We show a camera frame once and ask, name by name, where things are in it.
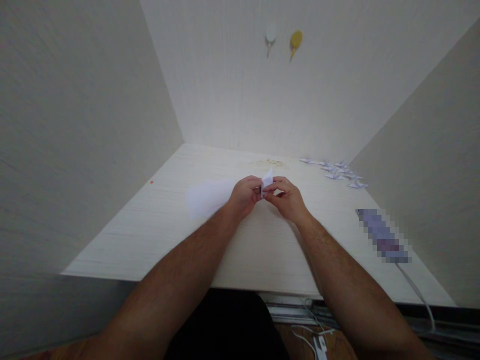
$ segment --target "black pants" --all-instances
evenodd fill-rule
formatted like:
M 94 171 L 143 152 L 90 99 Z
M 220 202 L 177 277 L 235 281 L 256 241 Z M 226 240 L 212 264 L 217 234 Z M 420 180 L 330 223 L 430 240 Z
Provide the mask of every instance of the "black pants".
M 173 338 L 165 359 L 290 358 L 260 296 L 211 289 Z

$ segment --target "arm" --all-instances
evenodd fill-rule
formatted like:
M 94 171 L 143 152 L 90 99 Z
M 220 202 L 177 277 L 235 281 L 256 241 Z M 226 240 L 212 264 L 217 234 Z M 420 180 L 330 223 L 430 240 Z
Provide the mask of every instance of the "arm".
M 249 176 L 210 220 L 147 274 L 84 359 L 161 359 L 207 294 L 240 222 L 261 200 L 262 180 Z
M 357 354 L 433 359 L 380 285 L 310 214 L 300 190 L 285 177 L 273 181 L 266 200 L 298 227 L 318 289 Z

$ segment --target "yellow wall hook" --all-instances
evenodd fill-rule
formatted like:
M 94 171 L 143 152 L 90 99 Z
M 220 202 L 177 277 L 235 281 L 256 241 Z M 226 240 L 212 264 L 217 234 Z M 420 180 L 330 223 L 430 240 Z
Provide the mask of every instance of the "yellow wall hook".
M 301 32 L 300 30 L 295 31 L 293 33 L 293 35 L 291 36 L 291 39 L 290 39 L 290 50 L 291 50 L 290 62 L 292 62 L 292 59 L 295 56 L 295 52 L 299 49 L 300 44 L 302 43 L 303 39 L 304 39 L 304 33 Z

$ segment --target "cable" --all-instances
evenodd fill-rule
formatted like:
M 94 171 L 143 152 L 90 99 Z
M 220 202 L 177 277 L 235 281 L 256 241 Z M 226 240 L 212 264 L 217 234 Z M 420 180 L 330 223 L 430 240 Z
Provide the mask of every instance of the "cable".
M 291 329 L 291 332 L 293 333 L 293 335 L 295 335 L 297 338 L 299 339 L 302 339 L 304 342 L 306 342 L 308 344 L 308 346 L 311 348 L 311 350 L 313 351 L 313 353 L 315 354 L 315 359 L 318 359 L 319 356 L 317 354 L 317 352 L 315 351 L 315 348 L 312 346 L 312 344 L 310 343 L 310 341 L 308 341 L 306 338 L 304 338 L 302 335 L 299 335 L 297 334 L 293 329 Z
M 396 265 L 396 267 L 401 271 L 401 273 L 403 274 L 403 276 L 405 277 L 405 279 L 408 281 L 408 283 L 409 283 L 410 286 L 412 287 L 413 291 L 415 291 L 415 293 L 418 295 L 418 297 L 420 298 L 420 300 L 422 300 L 423 303 L 425 304 L 426 309 L 427 309 L 427 311 L 428 311 L 428 315 L 430 316 L 430 321 L 431 321 L 431 330 L 428 331 L 428 332 L 434 334 L 435 331 L 437 330 L 437 328 L 436 328 L 436 326 L 435 326 L 434 315 L 432 314 L 432 310 L 430 309 L 429 304 L 427 303 L 427 301 L 425 300 L 424 296 L 423 296 L 422 293 L 420 292 L 420 289 L 415 285 L 415 283 L 414 283 L 413 280 L 410 278 L 410 276 L 407 275 L 407 273 L 405 272 L 405 270 L 403 270 L 398 263 L 395 263 L 395 265 Z
M 315 320 L 315 322 L 317 323 L 318 326 L 321 327 L 321 330 L 324 332 L 325 329 L 324 327 L 322 326 L 322 324 L 320 323 L 320 321 L 317 319 L 317 316 L 307 307 L 307 304 L 305 302 L 302 301 L 302 304 L 303 304 L 303 307 L 310 313 L 310 315 L 313 317 L 313 319 Z
M 331 333 L 337 331 L 336 329 L 331 329 L 331 330 L 326 330 L 326 331 L 322 331 L 322 332 L 316 332 L 316 331 L 313 331 L 311 328 L 306 327 L 306 326 L 302 326 L 302 325 L 292 325 L 291 327 L 292 327 L 292 329 L 293 328 L 302 328 L 302 329 L 308 330 L 309 332 L 311 332 L 312 334 L 317 335 L 317 336 L 322 336 L 322 335 L 325 335 L 325 334 L 331 334 Z

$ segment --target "desk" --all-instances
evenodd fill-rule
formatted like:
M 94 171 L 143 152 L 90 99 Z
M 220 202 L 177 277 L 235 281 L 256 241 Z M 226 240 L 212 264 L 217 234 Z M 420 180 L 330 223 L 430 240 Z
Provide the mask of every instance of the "desk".
M 273 167 L 302 192 L 310 212 L 398 303 L 421 304 L 394 264 L 378 258 L 355 209 L 378 208 L 365 190 L 330 180 L 318 165 L 299 159 L 184 144 L 62 273 L 140 281 L 205 219 L 190 220 L 189 188 L 208 180 L 263 177 Z M 218 269 L 213 286 L 321 299 L 297 241 L 296 228 L 266 201 L 242 222 Z M 403 265 L 432 305 L 455 303 L 411 250 Z

